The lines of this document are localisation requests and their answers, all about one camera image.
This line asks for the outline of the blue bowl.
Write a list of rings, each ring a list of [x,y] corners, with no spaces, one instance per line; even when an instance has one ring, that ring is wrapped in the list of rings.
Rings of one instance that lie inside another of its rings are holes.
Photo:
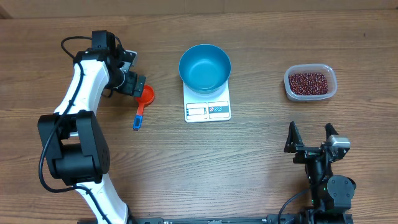
[[[178,72],[189,89],[207,94],[219,90],[229,80],[232,64],[222,48],[199,44],[183,53],[178,63]]]

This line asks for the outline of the red beans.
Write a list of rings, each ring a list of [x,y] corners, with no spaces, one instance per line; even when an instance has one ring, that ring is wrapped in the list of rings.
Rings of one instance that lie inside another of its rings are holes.
[[[322,73],[294,73],[288,77],[289,85],[296,95],[324,95],[328,82]]]

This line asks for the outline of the red scoop with blue handle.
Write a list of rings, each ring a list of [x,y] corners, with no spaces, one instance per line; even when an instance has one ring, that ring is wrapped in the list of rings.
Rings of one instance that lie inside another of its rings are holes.
[[[143,121],[144,108],[155,99],[155,91],[150,85],[144,85],[141,97],[135,98],[138,103],[136,115],[133,122],[133,130],[138,131]]]

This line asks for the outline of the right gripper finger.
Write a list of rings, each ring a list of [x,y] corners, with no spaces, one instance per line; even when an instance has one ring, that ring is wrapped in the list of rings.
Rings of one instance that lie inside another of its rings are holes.
[[[331,123],[327,123],[325,125],[325,134],[326,134],[326,140],[328,140],[330,136],[338,135],[338,132],[335,130],[335,128]]]
[[[298,127],[295,122],[292,121],[289,124],[289,133],[284,147],[284,152],[295,153],[297,152],[298,147],[303,147],[303,140]]]

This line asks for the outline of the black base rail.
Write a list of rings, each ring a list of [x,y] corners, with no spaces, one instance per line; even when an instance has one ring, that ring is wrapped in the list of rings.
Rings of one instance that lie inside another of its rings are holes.
[[[278,215],[271,214],[266,217],[252,218],[183,218],[163,219],[157,218],[134,218],[128,221],[130,224],[305,224],[308,220],[298,214]]]

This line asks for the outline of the white digital kitchen scale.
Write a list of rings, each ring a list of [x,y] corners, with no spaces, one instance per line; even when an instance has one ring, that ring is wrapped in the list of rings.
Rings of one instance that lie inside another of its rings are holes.
[[[228,82],[211,93],[197,93],[183,84],[184,119],[187,123],[229,121],[231,102]]]

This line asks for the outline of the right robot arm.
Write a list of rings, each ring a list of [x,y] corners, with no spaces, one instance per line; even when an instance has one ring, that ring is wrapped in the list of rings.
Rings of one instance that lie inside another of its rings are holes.
[[[318,147],[306,146],[299,129],[292,121],[284,147],[287,153],[295,154],[293,163],[303,164],[309,187],[288,199],[277,214],[278,223],[353,223],[351,209],[356,183],[343,175],[335,175],[331,164],[342,160],[350,150],[351,142],[339,135],[332,124],[325,125],[326,141]],[[312,205],[298,214],[283,214],[286,206],[296,198],[310,193]]]

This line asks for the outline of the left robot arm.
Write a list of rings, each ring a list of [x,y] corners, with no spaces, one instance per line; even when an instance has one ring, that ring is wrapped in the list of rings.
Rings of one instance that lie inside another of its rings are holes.
[[[135,223],[109,177],[109,147],[96,112],[105,89],[132,96],[139,104],[133,123],[138,130],[155,93],[145,76],[130,70],[137,54],[124,49],[118,37],[97,30],[89,40],[91,47],[72,58],[74,75],[62,103],[38,120],[43,146],[39,181],[52,193],[77,191],[95,214],[95,223]]]

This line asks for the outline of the clear plastic container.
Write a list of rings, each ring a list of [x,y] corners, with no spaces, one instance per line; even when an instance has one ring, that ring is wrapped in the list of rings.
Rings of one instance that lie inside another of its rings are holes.
[[[287,98],[291,101],[317,101],[331,98],[338,89],[333,69],[325,64],[294,65],[284,75]]]

